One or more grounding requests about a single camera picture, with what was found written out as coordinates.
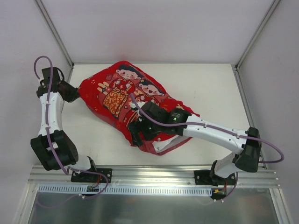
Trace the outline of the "red printed pillowcase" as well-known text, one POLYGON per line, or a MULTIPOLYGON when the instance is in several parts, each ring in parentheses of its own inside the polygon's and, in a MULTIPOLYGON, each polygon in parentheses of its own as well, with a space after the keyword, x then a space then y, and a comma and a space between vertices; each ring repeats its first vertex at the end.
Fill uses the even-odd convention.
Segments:
POLYGON ((78 94, 93 114, 120 131, 133 147, 138 144, 129 127, 141 121, 137 108, 145 103, 154 103, 167 112, 182 109, 193 113, 157 80, 128 61, 116 62, 83 80, 78 94))

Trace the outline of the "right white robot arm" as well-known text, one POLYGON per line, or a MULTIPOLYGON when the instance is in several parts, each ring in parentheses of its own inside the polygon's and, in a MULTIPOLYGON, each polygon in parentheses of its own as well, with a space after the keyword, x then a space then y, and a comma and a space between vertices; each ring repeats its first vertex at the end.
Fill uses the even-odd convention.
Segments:
POLYGON ((233 185, 234 173, 257 172, 261 142, 256 128, 229 129, 180 108, 168 112, 152 102, 131 103, 130 107, 137 113, 137 119, 128 124, 135 146, 152 144, 155 153, 165 154, 189 138, 198 138, 231 151, 223 159, 215 160, 210 170, 196 171, 197 184, 233 185))

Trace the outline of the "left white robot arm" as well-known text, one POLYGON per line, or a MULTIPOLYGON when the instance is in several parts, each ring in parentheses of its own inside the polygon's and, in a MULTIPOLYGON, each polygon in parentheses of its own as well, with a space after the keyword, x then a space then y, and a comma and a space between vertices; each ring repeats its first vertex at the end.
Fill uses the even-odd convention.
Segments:
POLYGON ((64 80, 62 71, 57 67, 42 69, 42 74, 36 92, 42 106, 41 126, 30 145, 45 170, 64 168, 66 172, 81 173, 87 182, 93 182, 98 176, 94 161, 89 156, 78 154, 62 125, 64 103, 78 99, 78 89, 64 80))

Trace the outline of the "white pillow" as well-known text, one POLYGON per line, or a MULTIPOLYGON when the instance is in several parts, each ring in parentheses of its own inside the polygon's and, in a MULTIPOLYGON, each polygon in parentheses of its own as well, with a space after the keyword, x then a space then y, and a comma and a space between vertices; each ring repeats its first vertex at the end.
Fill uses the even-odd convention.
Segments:
POLYGON ((169 138, 168 140, 154 141, 152 143, 152 145, 153 145, 155 152, 158 155, 163 155, 163 154, 166 154, 166 153, 182 146, 188 140, 189 140, 188 137, 175 135, 174 137, 169 138))

